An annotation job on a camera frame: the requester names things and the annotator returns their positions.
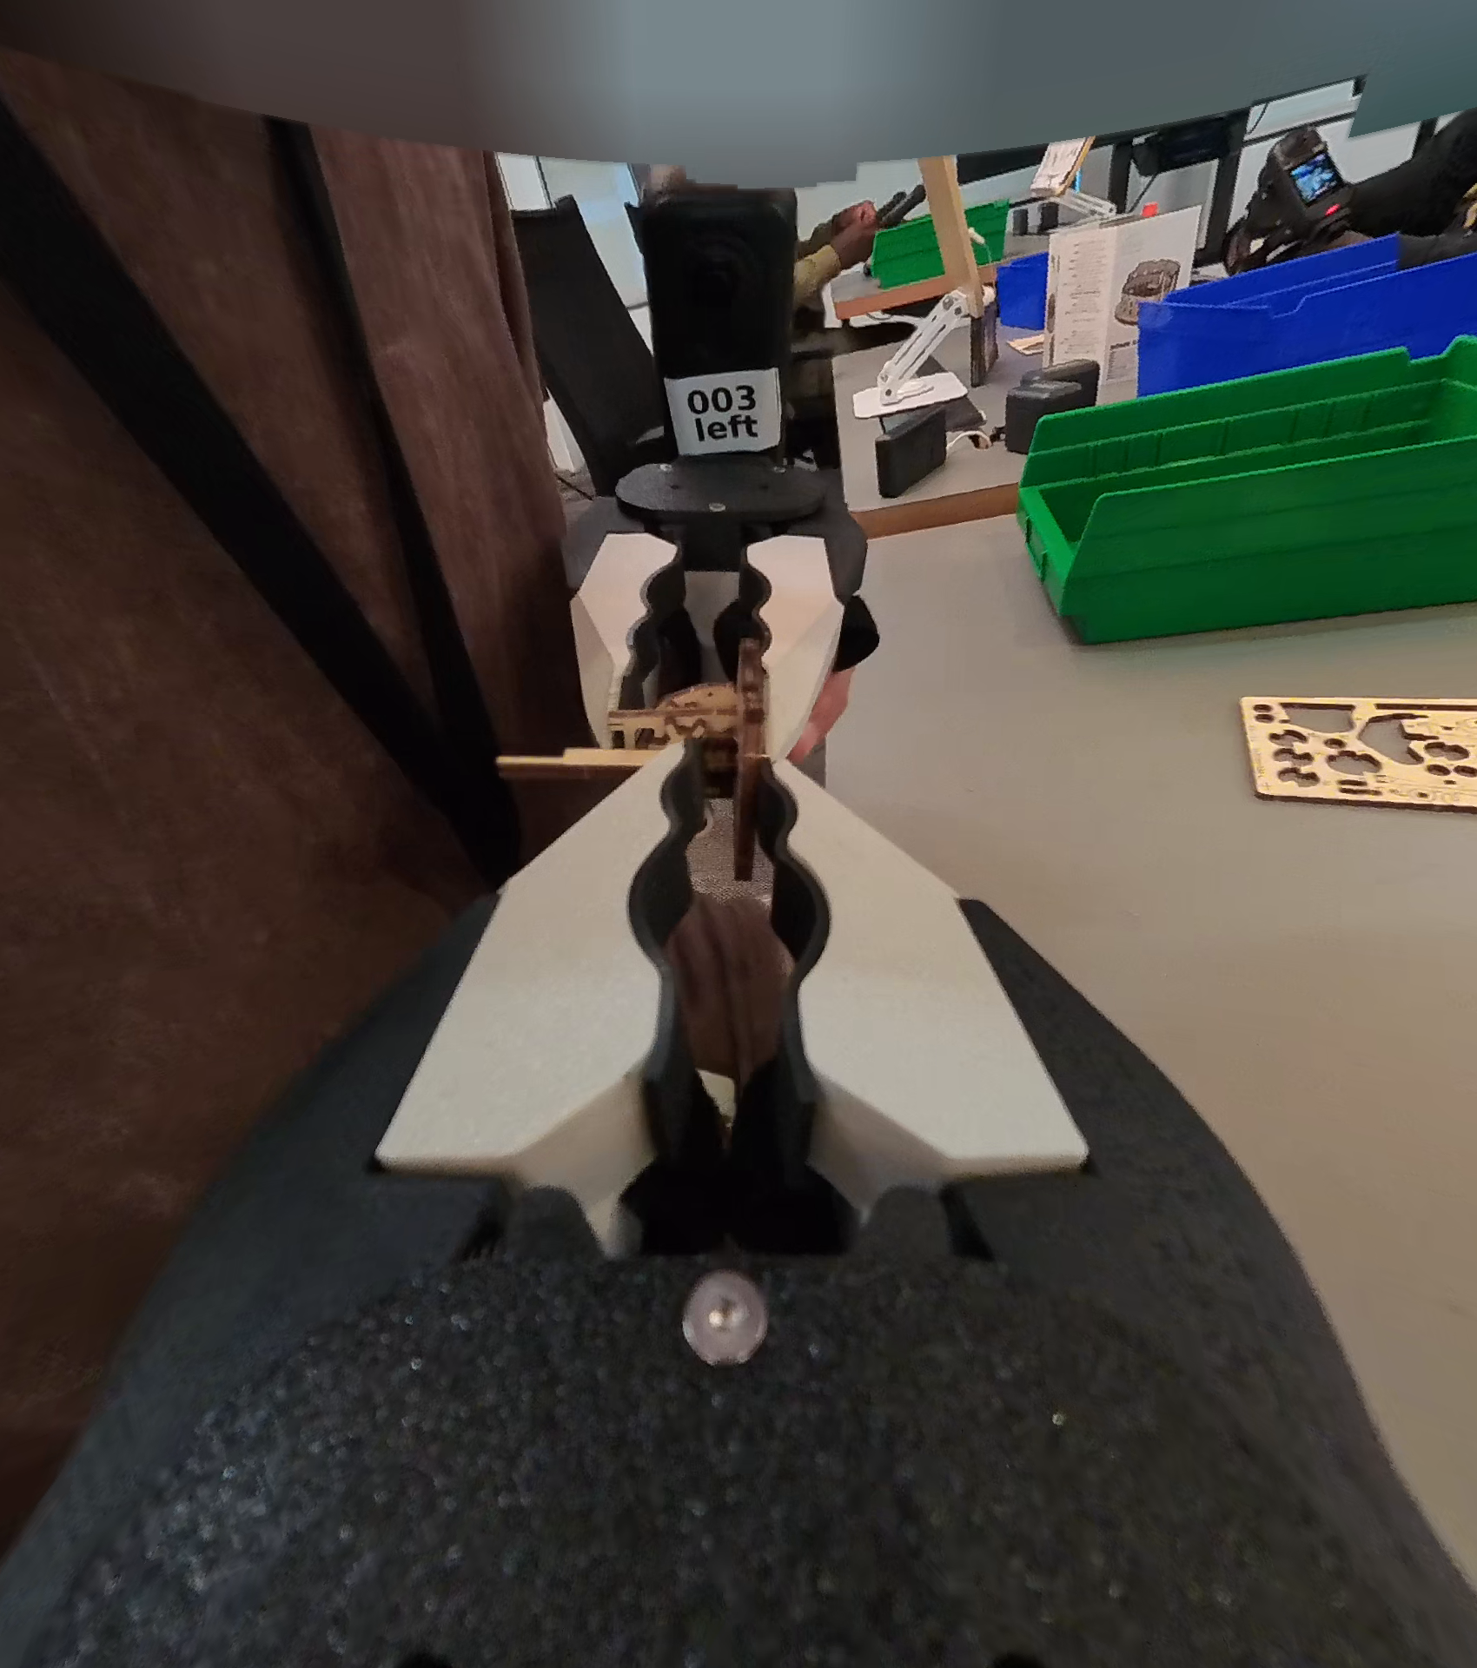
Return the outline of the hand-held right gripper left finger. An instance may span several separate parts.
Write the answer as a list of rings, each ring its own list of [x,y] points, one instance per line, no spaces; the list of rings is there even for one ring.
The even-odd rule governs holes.
[[[653,1163],[712,1172],[722,1120],[665,953],[703,812],[698,752],[663,748],[500,887],[380,1169],[561,1190],[609,1254],[640,1243],[627,1195]]]

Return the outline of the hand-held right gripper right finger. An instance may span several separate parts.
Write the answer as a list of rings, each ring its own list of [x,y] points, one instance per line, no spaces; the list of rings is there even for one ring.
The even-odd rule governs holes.
[[[957,891],[793,764],[755,786],[776,1045],[734,1115],[734,1240],[846,1247],[885,1195],[1073,1174],[1085,1136]]]

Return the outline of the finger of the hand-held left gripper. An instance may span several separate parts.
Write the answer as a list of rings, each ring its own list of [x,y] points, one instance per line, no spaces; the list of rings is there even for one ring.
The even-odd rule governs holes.
[[[604,534],[569,614],[581,708],[601,746],[634,746],[661,701],[703,680],[684,562],[658,534]]]
[[[839,646],[839,599],[819,536],[785,533],[748,543],[738,590],[712,623],[722,670],[736,673],[746,640],[760,644],[766,753],[783,759],[809,722]]]

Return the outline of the wooden model piece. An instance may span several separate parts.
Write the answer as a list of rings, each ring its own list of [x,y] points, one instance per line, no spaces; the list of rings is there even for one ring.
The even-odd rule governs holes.
[[[698,766],[705,799],[726,800],[733,878],[748,884],[755,870],[757,792],[769,760],[769,691],[762,647],[743,639],[727,682],[694,682],[649,708],[614,706],[606,717],[609,741],[566,746],[555,755],[498,753],[508,783],[604,783],[625,778],[679,750]]]

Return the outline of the person's left hand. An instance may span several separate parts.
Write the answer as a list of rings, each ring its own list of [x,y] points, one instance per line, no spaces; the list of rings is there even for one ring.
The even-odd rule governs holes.
[[[804,724],[790,745],[788,760],[811,776],[812,781],[823,781],[825,739],[832,726],[842,719],[847,710],[852,689],[852,668],[832,670],[821,682]]]

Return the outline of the black office chair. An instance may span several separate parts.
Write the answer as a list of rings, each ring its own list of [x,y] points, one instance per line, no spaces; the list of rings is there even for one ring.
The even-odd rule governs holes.
[[[618,295],[573,196],[510,215],[540,382],[592,488],[673,456],[649,345]]]

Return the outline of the small black box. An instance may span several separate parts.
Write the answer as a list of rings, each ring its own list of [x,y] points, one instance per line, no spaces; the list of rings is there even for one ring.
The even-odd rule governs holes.
[[[873,481],[880,500],[894,500],[945,465],[948,453],[945,404],[917,406],[877,418]]]
[[[1026,455],[1044,416],[1094,408],[1099,387],[1101,364],[1091,357],[1066,359],[1024,373],[1004,394],[1004,448],[1011,453]]]

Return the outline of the green plastic bin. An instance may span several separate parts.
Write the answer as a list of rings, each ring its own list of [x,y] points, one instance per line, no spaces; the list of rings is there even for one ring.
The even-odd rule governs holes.
[[[971,250],[981,270],[1005,258],[1011,213],[1012,201],[1007,197],[964,208]],[[932,217],[918,213],[879,229],[873,236],[868,269],[873,283],[884,289],[943,277],[943,256]]]
[[[1016,517],[1085,644],[1477,602],[1477,336],[1049,411]]]

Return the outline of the white articulated desk stand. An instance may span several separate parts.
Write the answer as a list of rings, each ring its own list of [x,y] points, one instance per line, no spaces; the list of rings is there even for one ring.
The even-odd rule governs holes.
[[[936,350],[960,326],[967,329],[967,382],[953,371],[925,371]],[[851,409],[859,420],[877,420],[913,408],[939,406],[964,397],[988,380],[998,359],[998,314],[990,286],[955,288],[945,293],[912,333],[896,345],[880,366],[873,385],[852,395]]]

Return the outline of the wooden slat stand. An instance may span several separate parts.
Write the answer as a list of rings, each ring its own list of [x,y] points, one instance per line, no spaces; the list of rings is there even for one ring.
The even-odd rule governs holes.
[[[924,201],[941,255],[943,277],[948,283],[920,329],[920,354],[929,359],[960,324],[967,329],[967,385],[988,380],[998,361],[997,300],[978,263],[976,237],[965,213],[952,156],[925,156],[917,161]]]

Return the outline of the instruction booklet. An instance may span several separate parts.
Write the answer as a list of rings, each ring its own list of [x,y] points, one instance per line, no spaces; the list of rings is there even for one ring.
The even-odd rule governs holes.
[[[1141,312],[1186,288],[1200,217],[1188,204],[1056,229],[1045,243],[1040,362],[1094,362],[1101,404],[1134,395]]]

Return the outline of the person in brown shirt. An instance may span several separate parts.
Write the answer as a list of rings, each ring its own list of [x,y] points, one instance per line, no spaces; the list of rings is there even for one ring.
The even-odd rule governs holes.
[[[430,700],[394,510],[267,117],[0,46],[13,119]],[[507,746],[576,717],[496,157],[310,130]],[[0,277],[0,1567],[270,1099],[482,882]]]

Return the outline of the wooden cutout sheet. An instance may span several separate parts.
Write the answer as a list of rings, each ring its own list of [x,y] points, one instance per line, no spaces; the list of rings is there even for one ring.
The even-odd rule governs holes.
[[[1477,814],[1477,700],[1243,696],[1257,799]]]

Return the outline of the blue plastic bin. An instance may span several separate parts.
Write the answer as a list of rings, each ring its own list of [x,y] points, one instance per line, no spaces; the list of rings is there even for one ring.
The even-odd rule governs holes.
[[[1414,359],[1477,336],[1477,251],[1400,263],[1382,236],[1193,283],[1144,302],[1141,395],[1403,349]]]

